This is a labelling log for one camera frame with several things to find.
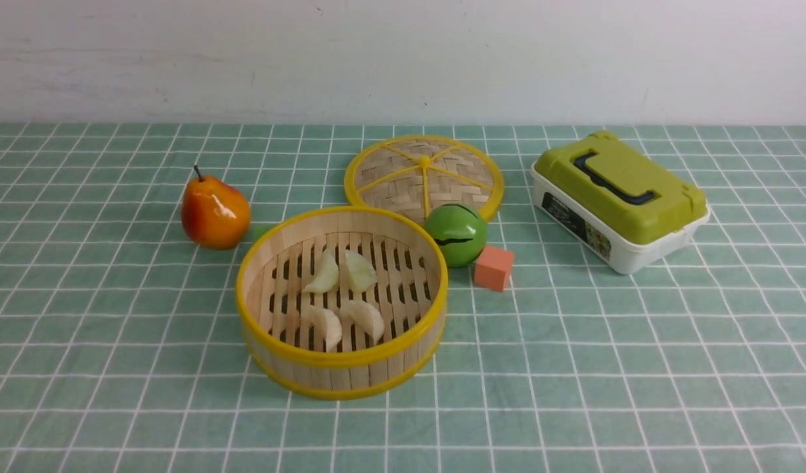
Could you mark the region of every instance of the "green lid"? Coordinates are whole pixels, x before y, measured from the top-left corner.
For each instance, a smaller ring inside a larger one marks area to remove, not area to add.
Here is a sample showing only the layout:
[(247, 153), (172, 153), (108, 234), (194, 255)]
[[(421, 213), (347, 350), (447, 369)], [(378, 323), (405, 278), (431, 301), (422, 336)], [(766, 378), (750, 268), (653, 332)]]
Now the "green lid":
[(636, 245), (653, 242), (706, 215), (706, 196), (697, 186), (609, 131), (547, 150), (534, 168)]

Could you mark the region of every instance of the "bamboo steamer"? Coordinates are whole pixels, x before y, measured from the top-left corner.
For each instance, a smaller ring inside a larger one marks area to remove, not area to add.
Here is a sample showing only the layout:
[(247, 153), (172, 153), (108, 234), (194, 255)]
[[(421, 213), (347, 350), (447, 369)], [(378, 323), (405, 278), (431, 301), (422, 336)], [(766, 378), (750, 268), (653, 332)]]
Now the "bamboo steamer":
[(345, 195), (352, 206), (389, 210), (418, 225), (442, 204), (457, 202), (490, 221), (502, 203), (504, 179), (490, 157), (473, 146), (414, 135), (359, 153), (345, 173)]
[[(301, 293), (333, 248), (371, 261), (378, 284), (353, 294), (343, 271), (326, 294)], [(244, 338), (259, 367), (286, 389), (323, 399), (353, 399), (397, 386), (418, 372), (438, 347), (447, 316), (447, 266), (438, 246), (410, 219), (388, 210), (342, 206), (313, 210), (277, 225), (244, 257), (236, 300)], [(300, 317), (301, 307), (339, 315), (361, 297), (379, 310), (385, 332), (373, 342), (342, 318), (343, 338), (331, 353), (323, 335)]]

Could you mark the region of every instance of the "orange pear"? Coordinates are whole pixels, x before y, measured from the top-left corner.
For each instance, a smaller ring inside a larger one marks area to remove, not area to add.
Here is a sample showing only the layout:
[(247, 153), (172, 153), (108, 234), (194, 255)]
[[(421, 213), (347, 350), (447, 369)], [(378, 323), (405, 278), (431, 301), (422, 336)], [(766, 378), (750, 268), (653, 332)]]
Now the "orange pear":
[(181, 203), (184, 233), (205, 248), (235, 248), (250, 227), (246, 197), (216, 176), (202, 175), (198, 166), (192, 169), (196, 177), (187, 183)]

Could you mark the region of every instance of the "label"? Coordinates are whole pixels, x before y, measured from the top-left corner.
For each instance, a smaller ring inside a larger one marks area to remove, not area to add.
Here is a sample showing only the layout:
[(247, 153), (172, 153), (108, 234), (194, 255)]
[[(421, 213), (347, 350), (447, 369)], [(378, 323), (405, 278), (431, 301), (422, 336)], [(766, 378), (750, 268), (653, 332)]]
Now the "label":
[(552, 218), (561, 222), (563, 227), (567, 227), (575, 237), (579, 237), (582, 242), (587, 243), (598, 255), (601, 255), (605, 260), (610, 259), (610, 240), (596, 230), (595, 227), (584, 221), (567, 204), (562, 203), (557, 197), (546, 192), (543, 195), (542, 207)]

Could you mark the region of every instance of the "white wall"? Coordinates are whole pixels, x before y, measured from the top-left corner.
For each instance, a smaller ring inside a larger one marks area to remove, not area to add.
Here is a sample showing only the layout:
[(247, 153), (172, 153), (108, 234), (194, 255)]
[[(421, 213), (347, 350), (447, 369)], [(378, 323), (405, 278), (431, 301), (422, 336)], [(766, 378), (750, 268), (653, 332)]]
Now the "white wall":
[(806, 0), (0, 0), (0, 120), (806, 124)]

